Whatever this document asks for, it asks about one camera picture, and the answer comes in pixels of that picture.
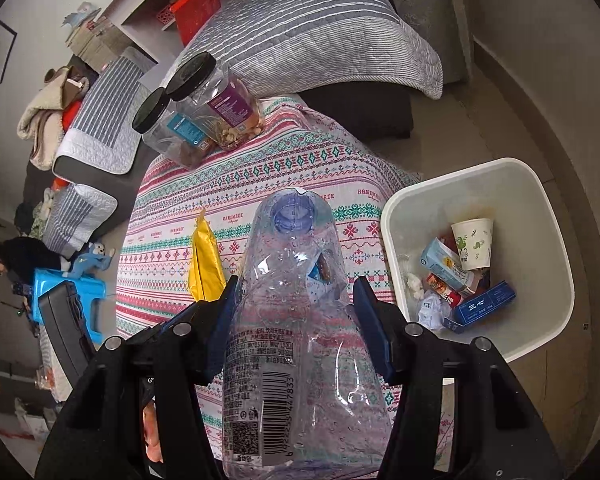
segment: yellow snack bag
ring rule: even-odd
[[[220,298],[226,281],[220,264],[218,243],[205,220],[205,210],[196,219],[191,235],[191,263],[189,265],[189,293],[196,301],[215,301]]]

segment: purple label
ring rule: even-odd
[[[229,82],[226,88],[208,104],[234,128],[253,114],[248,102],[238,94],[238,90],[232,82]]]

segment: blue plush toy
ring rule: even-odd
[[[99,242],[89,244],[89,252],[80,254],[74,261],[71,272],[65,272],[64,277],[79,280],[91,269],[107,270],[114,254],[116,250],[112,249],[107,256],[104,245]]]

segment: white paper cup with green pattern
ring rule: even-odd
[[[482,269],[491,265],[493,220],[475,218],[453,224],[456,245],[463,270]]]

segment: gray curtain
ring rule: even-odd
[[[470,76],[471,41],[464,0],[392,0],[398,15],[438,53],[444,82]]]

